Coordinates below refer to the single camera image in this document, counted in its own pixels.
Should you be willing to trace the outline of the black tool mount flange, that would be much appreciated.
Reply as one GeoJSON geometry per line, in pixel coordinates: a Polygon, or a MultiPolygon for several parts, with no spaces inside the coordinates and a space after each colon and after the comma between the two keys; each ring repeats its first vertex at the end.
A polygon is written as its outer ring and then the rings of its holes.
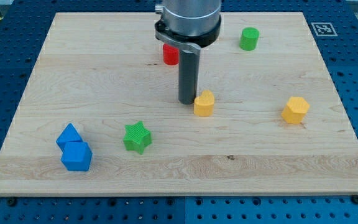
{"type": "Polygon", "coordinates": [[[185,36],[172,32],[162,19],[154,24],[155,38],[179,50],[184,50],[196,55],[202,48],[215,42],[220,33],[221,16],[218,23],[207,33],[199,36],[185,36]]]}

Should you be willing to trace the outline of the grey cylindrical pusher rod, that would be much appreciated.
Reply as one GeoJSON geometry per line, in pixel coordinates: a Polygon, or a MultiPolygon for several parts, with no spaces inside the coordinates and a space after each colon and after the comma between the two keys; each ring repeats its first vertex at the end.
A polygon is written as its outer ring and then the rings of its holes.
{"type": "Polygon", "coordinates": [[[179,51],[178,99],[184,105],[196,98],[200,56],[186,50],[179,51]]]}

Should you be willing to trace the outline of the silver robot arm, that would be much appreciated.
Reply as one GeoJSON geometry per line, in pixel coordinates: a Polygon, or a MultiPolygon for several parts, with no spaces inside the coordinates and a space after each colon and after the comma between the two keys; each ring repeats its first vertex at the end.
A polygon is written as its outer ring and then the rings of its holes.
{"type": "Polygon", "coordinates": [[[221,0],[163,0],[155,6],[160,19],[155,38],[179,50],[178,100],[194,103],[201,49],[219,37],[221,0]]]}

